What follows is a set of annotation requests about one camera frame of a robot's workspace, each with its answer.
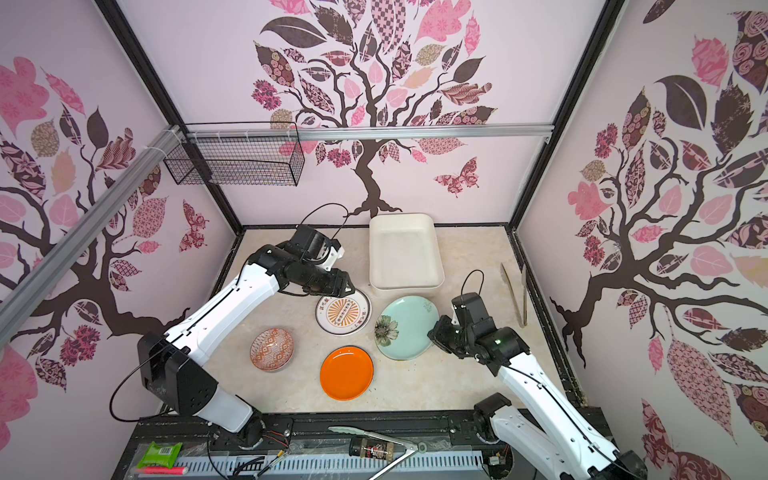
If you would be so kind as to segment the mint green flower plate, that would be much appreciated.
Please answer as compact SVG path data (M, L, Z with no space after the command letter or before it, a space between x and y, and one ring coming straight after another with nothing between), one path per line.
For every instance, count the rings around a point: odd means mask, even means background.
M437 307L427 298L401 297L390 303L376 320L376 346L391 360L413 360L433 345L428 333L439 317Z

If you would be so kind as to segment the white plate orange sunburst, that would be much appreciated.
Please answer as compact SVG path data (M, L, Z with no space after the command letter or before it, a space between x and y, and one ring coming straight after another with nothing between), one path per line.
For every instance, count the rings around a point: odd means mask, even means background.
M371 302L361 290L344 298L322 297L315 308L318 326L334 336L348 336L363 329L371 318Z

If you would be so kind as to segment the white plastic bin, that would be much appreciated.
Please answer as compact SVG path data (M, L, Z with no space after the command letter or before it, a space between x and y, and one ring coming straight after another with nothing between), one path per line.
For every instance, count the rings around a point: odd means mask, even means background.
M369 223L369 283L381 293L431 293L445 272L433 219L423 213L381 215Z

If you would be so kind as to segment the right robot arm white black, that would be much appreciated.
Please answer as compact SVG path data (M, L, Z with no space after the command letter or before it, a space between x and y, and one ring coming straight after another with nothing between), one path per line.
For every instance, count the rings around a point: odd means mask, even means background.
M442 351L487 367L536 419L495 393L474 406L479 439L503 442L545 479L645 479L647 467L633 451L622 452L599 433L543 372L537 358L512 328L499 328L475 292L452 300L428 333Z

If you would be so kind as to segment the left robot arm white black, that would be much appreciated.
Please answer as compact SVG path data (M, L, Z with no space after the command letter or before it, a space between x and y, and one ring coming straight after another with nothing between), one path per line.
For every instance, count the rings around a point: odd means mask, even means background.
M344 255L338 239L307 225L277 245L250 254L238 275L189 318L137 344L143 387L181 416L196 416L251 447L260 442L261 413L227 392L204 366L216 348L256 307L290 286L304 296L344 298L355 287L335 263Z

